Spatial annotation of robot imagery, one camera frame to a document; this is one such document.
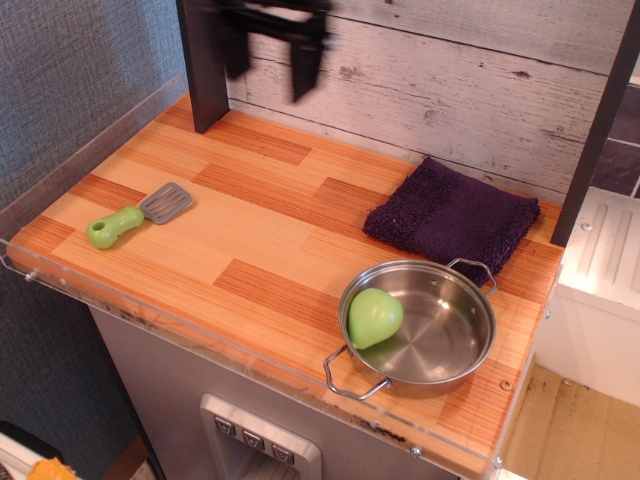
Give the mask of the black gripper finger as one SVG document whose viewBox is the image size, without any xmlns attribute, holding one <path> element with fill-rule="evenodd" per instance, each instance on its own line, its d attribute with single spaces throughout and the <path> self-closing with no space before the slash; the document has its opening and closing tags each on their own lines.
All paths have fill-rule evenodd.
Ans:
<svg viewBox="0 0 640 480">
<path fill-rule="evenodd" d="M 291 42 L 290 61 L 293 101 L 315 88 L 320 68 L 320 43 L 303 37 Z"/>
<path fill-rule="evenodd" d="M 231 79 L 236 79 L 250 68 L 248 33 L 239 25 L 226 21 L 223 28 L 223 56 Z"/>
</svg>

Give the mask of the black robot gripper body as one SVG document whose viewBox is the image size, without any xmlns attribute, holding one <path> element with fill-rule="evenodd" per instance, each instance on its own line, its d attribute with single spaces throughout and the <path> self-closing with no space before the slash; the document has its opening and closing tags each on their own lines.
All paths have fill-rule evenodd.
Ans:
<svg viewBox="0 0 640 480">
<path fill-rule="evenodd" d="M 230 37 L 248 42 L 251 33 L 320 50 L 324 46 L 330 1 L 216 1 Z"/>
</svg>

